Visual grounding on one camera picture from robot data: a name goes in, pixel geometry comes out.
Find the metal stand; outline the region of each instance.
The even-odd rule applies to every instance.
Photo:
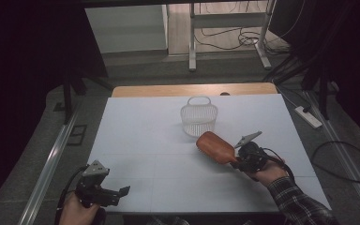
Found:
[[[233,13],[233,14],[209,14],[195,15],[194,4],[189,4],[190,37],[189,37],[189,70],[197,69],[195,29],[197,28],[225,28],[225,27],[262,27],[259,41],[255,44],[256,51],[262,60],[265,69],[271,69],[271,64],[264,52],[263,42],[276,0],[270,1],[265,12],[256,13]]]

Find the white table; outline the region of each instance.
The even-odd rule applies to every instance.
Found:
[[[216,164],[182,129],[189,97],[110,97],[89,162],[111,172],[102,186],[129,194],[108,211],[130,214],[277,212],[269,192],[231,166]],[[210,97],[218,107],[215,133],[230,144],[254,140],[286,159],[297,185],[330,207],[279,94]]]

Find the table leg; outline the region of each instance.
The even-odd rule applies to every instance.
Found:
[[[194,39],[194,4],[189,4],[189,17],[191,19],[190,23],[190,36],[189,36],[189,71],[193,72],[197,69],[197,54],[195,50],[195,39]]]
[[[259,41],[255,44],[256,51],[260,56],[260,59],[262,60],[262,65],[264,66],[265,69],[271,69],[271,64],[270,61],[268,61],[267,55],[265,54],[263,42],[265,39],[265,34],[267,33],[268,24],[270,23],[271,20],[271,15],[273,14],[273,8],[275,3],[276,3],[275,0],[270,1],[268,8],[265,11],[264,22],[262,24],[262,31],[260,32],[259,35]]]

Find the white basket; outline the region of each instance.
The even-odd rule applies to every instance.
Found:
[[[194,98],[207,98],[206,104],[191,104]],[[183,130],[192,137],[200,137],[206,131],[213,131],[216,118],[218,116],[218,107],[212,104],[209,97],[190,97],[187,105],[181,109],[181,119]]]

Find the black curtain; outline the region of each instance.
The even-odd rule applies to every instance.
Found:
[[[0,187],[66,73],[107,76],[84,8],[0,1]]]

